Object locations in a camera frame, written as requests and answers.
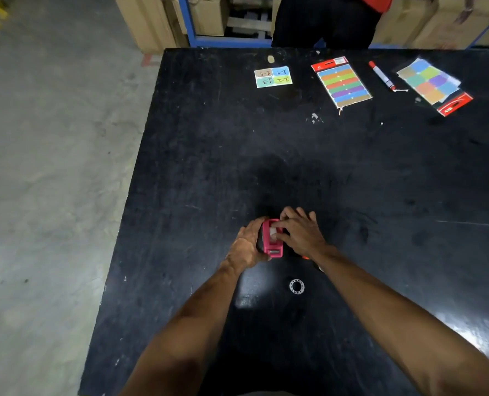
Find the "person's right hand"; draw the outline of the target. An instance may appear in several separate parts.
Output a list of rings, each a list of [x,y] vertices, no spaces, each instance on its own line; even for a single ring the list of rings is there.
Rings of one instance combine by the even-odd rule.
[[[292,248],[295,253],[302,257],[317,262],[317,256],[320,252],[326,251],[328,243],[323,237],[319,225],[317,230],[310,233],[288,233],[282,230],[282,233],[276,233],[274,238],[282,240],[287,246]]]

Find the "person's left hand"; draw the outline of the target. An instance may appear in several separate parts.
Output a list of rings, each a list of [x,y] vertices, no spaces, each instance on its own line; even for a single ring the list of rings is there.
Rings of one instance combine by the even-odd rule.
[[[270,261],[268,255],[258,250],[256,246],[258,238],[259,232],[249,231],[248,225],[242,226],[225,259],[221,262],[221,267],[230,267],[235,273],[241,274],[259,262]]]

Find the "pink label maker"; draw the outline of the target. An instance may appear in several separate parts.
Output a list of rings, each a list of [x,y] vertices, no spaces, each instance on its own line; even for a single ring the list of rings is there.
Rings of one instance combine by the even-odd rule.
[[[282,228],[272,227],[272,224],[278,221],[280,219],[267,219],[262,223],[260,230],[260,249],[272,259],[283,257],[283,241],[274,238],[276,233],[283,232]]]

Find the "person's right forearm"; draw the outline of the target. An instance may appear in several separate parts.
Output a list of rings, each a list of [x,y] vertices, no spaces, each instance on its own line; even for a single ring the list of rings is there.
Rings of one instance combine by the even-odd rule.
[[[339,254],[302,253],[327,275],[363,327],[424,396],[489,396],[489,358],[419,305]]]

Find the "person's left forearm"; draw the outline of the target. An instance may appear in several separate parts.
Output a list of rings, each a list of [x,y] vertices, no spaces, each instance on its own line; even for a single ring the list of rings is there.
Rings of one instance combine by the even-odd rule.
[[[142,352],[118,396],[196,396],[245,262],[226,258]]]

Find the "sheet of pastel labelled stickers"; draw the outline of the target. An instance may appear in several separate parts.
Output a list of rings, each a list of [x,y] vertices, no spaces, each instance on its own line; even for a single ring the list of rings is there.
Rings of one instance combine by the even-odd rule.
[[[293,80],[288,66],[269,67],[254,71],[257,88],[292,85]]]

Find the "pack of rainbow strip labels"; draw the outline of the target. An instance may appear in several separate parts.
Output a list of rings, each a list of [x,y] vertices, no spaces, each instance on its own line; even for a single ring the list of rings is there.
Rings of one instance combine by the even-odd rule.
[[[315,63],[311,68],[338,109],[338,114],[348,106],[373,98],[345,56]]]

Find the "red and white marker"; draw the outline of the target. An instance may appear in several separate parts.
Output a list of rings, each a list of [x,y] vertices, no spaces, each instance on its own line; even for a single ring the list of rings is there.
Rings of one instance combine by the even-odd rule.
[[[397,87],[393,84],[393,82],[372,60],[368,62],[368,65],[389,90],[391,90],[392,92],[398,91]]]

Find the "blue metal rack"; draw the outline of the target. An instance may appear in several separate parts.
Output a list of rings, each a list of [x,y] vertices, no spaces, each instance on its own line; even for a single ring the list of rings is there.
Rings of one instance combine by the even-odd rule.
[[[178,0],[187,38],[192,48],[270,48],[271,40],[261,38],[200,36],[195,32],[188,0]]]

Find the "pack of pastel square labels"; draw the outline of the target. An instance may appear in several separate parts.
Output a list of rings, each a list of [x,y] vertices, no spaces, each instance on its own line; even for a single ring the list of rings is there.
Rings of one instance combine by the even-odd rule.
[[[432,106],[442,117],[448,117],[473,97],[461,88],[461,81],[418,57],[396,72],[418,96]]]

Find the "wooden pallet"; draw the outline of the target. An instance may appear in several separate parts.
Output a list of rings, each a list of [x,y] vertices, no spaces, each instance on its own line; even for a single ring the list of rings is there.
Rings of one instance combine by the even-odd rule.
[[[274,0],[228,1],[227,36],[271,39]]]

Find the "cardboard box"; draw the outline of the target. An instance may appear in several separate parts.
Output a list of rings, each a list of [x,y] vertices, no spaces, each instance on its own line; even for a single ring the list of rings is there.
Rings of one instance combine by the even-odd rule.
[[[412,48],[437,10],[435,0],[393,0],[377,24],[371,48]]]
[[[489,27],[489,0],[434,0],[433,5],[411,48],[464,50]]]
[[[228,22],[229,0],[188,0],[196,35],[223,37]]]
[[[167,48],[188,48],[173,0],[115,0],[129,32],[143,54],[162,55]]]

